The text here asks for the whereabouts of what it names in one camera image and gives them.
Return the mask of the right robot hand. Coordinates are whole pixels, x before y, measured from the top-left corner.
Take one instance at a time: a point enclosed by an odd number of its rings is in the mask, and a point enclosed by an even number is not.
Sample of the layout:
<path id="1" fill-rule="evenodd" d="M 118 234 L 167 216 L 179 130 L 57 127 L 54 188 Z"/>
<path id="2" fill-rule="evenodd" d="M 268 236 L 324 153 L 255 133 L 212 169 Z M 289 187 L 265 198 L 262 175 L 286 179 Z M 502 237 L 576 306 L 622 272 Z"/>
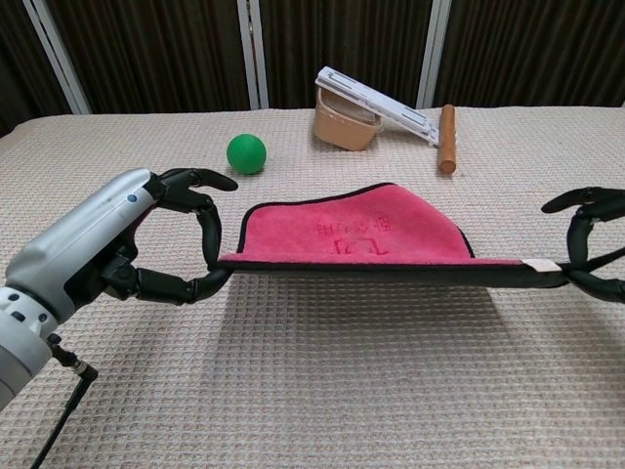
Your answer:
<path id="1" fill-rule="evenodd" d="M 624 191 L 601 187 L 586 187 L 564 192 L 546 202 L 541 211 L 546 214 L 577 206 L 566 233 L 568 262 L 562 264 L 566 280 L 588 295 L 611 303 L 624 303 L 624 280 L 601 278 L 593 274 L 624 257 L 621 247 L 602 256 L 589 258 L 588 238 L 597 223 L 624 217 Z"/>

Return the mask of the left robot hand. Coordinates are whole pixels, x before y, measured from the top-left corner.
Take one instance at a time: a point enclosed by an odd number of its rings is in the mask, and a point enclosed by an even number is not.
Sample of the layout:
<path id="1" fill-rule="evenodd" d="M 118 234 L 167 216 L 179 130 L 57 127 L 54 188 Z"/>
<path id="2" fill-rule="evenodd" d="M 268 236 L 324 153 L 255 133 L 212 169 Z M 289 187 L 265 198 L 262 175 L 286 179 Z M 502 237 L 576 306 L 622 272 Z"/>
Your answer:
<path id="1" fill-rule="evenodd" d="M 237 183 L 203 168 L 175 168 L 160 175 L 145 168 L 113 178 L 19 252 L 6 270 L 8 286 L 27 293 L 60 323 L 102 293 L 174 305 L 214 295 L 229 279 L 216 266 L 222 227 L 216 205 L 199 187 L 233 192 Z M 137 269 L 135 232 L 156 208 L 196 216 L 202 230 L 205 277 L 179 277 Z"/>

